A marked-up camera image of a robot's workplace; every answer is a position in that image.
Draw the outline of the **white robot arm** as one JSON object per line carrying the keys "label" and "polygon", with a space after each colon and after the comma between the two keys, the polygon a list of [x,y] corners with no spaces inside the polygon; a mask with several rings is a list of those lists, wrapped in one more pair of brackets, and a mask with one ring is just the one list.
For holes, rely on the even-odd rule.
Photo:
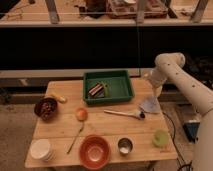
{"label": "white robot arm", "polygon": [[157,77],[168,78],[201,114],[192,160],[193,171],[213,171],[213,90],[186,73],[182,53],[163,53],[155,58]]}

